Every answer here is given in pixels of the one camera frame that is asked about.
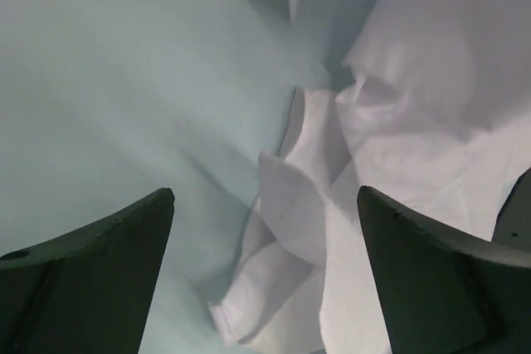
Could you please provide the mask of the white long sleeve shirt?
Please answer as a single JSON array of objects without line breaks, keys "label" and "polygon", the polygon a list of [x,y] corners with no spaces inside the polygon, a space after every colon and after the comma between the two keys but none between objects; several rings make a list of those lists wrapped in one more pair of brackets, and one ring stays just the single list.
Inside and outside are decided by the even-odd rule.
[{"label": "white long sleeve shirt", "polygon": [[530,165],[530,0],[377,0],[344,63],[353,84],[296,90],[280,152],[260,156],[241,256],[211,306],[228,345],[391,352],[359,188],[488,240]]}]

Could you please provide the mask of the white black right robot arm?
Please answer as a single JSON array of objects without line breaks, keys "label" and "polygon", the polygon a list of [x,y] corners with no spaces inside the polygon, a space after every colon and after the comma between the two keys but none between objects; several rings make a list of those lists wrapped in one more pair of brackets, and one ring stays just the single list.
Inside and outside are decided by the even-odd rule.
[{"label": "white black right robot arm", "polygon": [[492,241],[517,250],[531,248],[531,171],[514,184],[497,216]]}]

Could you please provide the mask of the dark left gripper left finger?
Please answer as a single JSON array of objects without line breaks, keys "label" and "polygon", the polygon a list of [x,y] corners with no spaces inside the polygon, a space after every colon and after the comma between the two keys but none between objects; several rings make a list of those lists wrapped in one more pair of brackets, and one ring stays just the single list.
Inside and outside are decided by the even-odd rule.
[{"label": "dark left gripper left finger", "polygon": [[3,353],[137,353],[173,223],[161,188],[1,258]]}]

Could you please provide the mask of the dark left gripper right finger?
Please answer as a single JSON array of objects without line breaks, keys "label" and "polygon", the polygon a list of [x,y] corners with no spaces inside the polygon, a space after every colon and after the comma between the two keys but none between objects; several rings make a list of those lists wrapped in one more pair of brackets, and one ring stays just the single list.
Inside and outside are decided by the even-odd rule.
[{"label": "dark left gripper right finger", "polygon": [[394,353],[528,353],[530,255],[372,187],[358,212]]}]

